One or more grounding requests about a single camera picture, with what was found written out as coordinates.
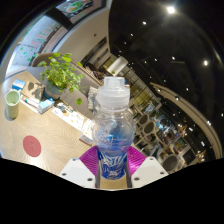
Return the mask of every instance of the book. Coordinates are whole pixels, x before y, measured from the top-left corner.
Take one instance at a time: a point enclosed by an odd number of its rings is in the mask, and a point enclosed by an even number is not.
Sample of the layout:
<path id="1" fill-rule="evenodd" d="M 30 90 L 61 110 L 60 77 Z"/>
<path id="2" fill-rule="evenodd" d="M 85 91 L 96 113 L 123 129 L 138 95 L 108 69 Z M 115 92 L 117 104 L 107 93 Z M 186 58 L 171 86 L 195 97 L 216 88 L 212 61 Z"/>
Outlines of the book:
<path id="1" fill-rule="evenodd" d="M 22 90 L 25 84 L 26 83 L 24 81 L 16 79 L 12 84 L 12 88 L 16 90 Z"/>

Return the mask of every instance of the red circle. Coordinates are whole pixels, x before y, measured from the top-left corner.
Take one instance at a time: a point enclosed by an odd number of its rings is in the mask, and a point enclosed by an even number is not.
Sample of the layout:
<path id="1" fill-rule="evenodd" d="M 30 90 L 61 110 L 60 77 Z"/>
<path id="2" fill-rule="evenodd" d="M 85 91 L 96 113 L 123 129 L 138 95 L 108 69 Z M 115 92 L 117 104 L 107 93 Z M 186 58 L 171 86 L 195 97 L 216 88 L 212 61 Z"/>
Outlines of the red circle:
<path id="1" fill-rule="evenodd" d="M 40 142 L 33 136 L 26 136 L 23 139 L 23 148 L 25 152 L 32 157 L 37 157 L 41 153 Z"/>

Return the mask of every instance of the desk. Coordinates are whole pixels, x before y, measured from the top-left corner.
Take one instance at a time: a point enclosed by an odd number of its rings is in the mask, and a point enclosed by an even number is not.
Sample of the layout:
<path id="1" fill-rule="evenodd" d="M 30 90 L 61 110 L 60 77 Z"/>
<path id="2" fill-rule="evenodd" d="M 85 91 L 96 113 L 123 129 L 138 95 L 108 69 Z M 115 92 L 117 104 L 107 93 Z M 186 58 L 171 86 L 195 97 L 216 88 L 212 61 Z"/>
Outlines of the desk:
<path id="1" fill-rule="evenodd" d="M 18 117 L 8 120 L 5 114 L 4 96 L 15 79 L 39 83 L 28 71 L 25 71 L 7 79 L 0 85 L 0 150 L 2 157 L 34 165 L 59 175 L 71 158 L 79 158 L 90 146 L 79 140 L 81 134 L 79 130 L 52 113 L 53 108 L 41 115 L 20 103 Z M 41 144 L 41 154 L 38 157 L 29 156 L 23 148 L 23 139 L 29 135 L 37 138 Z M 100 188 L 125 189 L 127 188 L 126 178 L 116 183 L 102 180 Z"/>

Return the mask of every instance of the plastic bottle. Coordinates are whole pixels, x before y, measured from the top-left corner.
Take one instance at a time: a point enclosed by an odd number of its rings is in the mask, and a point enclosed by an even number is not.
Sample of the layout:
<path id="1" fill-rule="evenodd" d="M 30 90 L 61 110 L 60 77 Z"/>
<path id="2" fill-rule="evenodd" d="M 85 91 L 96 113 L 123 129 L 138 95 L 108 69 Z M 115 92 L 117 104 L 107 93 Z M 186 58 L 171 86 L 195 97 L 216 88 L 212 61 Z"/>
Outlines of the plastic bottle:
<path id="1" fill-rule="evenodd" d="M 117 180 L 125 174 L 127 151 L 135 134 L 135 124 L 128 111 L 130 89 L 122 77 L 105 77 L 96 100 L 99 111 L 93 119 L 92 137 L 98 148 L 101 176 Z"/>

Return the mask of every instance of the ceiling light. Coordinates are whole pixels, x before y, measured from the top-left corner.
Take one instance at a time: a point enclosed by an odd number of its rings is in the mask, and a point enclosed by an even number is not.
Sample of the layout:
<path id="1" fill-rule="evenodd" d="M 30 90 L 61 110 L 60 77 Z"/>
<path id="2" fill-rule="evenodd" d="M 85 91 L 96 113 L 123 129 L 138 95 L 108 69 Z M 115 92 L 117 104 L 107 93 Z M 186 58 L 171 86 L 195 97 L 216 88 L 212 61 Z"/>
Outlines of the ceiling light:
<path id="1" fill-rule="evenodd" d="M 173 14 L 175 12 L 175 8 L 174 7 L 167 7 L 167 11 L 170 14 Z"/>

